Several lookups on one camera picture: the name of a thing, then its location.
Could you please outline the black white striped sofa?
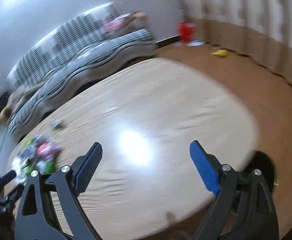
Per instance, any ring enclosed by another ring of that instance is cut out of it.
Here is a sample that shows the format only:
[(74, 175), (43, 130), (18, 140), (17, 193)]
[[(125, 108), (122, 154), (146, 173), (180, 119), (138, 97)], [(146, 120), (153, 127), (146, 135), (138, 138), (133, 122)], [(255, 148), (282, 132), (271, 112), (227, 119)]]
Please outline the black white striped sofa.
[(29, 133), (85, 84), (114, 74), (133, 59), (154, 55), (148, 23), (134, 30), (104, 31), (104, 23), (119, 15), (113, 2), (94, 7), (61, 24), (18, 61), (7, 79), (14, 91), (25, 86), (35, 92), (9, 119), (8, 131), (15, 139)]

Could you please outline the black round trash bin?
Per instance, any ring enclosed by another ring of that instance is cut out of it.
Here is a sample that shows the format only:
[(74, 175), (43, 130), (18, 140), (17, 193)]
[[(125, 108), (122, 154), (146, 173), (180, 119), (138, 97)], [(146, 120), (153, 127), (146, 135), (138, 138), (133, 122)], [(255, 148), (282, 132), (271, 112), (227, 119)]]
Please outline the black round trash bin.
[(251, 173), (255, 169), (258, 169), (262, 172), (270, 192), (273, 192), (276, 178), (276, 169), (274, 162), (269, 157), (269, 155), (259, 150), (253, 150), (252, 158), (250, 159), (248, 165), (243, 169), (243, 172)]

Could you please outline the yellow toy on floor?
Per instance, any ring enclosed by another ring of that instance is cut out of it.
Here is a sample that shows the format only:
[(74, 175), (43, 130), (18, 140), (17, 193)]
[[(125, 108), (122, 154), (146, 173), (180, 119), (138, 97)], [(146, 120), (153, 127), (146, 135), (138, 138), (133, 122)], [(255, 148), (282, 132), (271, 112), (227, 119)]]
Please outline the yellow toy on floor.
[(218, 49), (218, 50), (215, 50), (214, 52), (212, 52), (211, 55), (223, 58), (223, 57), (227, 57), (228, 51), (225, 49)]

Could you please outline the white paper on floor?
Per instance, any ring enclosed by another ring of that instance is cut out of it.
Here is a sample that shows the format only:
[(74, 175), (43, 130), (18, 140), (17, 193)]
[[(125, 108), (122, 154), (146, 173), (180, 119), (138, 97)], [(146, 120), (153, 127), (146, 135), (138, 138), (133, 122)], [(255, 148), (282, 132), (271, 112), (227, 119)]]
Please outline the white paper on floor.
[(205, 44), (206, 44), (206, 42), (202, 42), (202, 41), (196, 40), (196, 41), (192, 41), (192, 42), (187, 43), (187, 46), (189, 46), (189, 47), (197, 47), (197, 46), (202, 46), (202, 45), (205, 45)]

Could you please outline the pink snack wrapper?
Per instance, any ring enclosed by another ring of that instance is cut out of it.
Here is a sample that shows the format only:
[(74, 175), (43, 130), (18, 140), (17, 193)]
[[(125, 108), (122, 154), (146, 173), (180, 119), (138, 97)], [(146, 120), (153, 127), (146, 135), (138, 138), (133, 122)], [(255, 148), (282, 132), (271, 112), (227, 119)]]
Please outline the pink snack wrapper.
[(38, 147), (36, 155), (41, 159), (50, 161), (57, 157), (60, 150), (60, 147), (53, 142), (45, 142)]

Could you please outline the beige patterned curtain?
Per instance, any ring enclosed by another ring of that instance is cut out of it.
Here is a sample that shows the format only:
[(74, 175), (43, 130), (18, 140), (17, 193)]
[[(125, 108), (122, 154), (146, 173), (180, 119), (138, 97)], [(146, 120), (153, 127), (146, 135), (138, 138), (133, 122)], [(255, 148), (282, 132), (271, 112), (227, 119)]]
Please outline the beige patterned curtain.
[(199, 40), (251, 57), (292, 85), (292, 0), (181, 0)]

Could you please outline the green snack wrapper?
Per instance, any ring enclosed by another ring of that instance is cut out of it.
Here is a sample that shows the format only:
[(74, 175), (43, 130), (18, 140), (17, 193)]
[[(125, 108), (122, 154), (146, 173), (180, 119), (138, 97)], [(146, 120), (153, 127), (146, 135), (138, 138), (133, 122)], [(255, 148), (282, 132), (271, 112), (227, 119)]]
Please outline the green snack wrapper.
[(56, 166), (54, 161), (41, 160), (36, 164), (27, 165), (22, 168), (23, 173), (29, 176), (32, 171), (37, 170), (41, 174), (54, 173), (56, 171)]

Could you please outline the pink clothes on sofa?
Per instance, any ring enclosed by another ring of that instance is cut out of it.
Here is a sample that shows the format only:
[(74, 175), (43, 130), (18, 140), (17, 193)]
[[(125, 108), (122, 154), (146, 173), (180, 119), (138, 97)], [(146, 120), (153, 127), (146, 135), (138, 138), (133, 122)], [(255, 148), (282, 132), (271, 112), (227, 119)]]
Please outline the pink clothes on sofa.
[(134, 30), (137, 27), (146, 25), (146, 13), (138, 10), (119, 15), (114, 20), (105, 22), (103, 25), (103, 29), (104, 31), (111, 33), (115, 31)]

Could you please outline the red plastic bag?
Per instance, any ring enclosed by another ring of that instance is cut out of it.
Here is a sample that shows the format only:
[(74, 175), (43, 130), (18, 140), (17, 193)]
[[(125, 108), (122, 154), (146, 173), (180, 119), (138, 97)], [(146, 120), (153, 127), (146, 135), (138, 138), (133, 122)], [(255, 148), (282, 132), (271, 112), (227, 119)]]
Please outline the red plastic bag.
[(179, 38), (181, 41), (189, 43), (193, 40), (194, 24), (192, 22), (180, 22), (178, 24)]

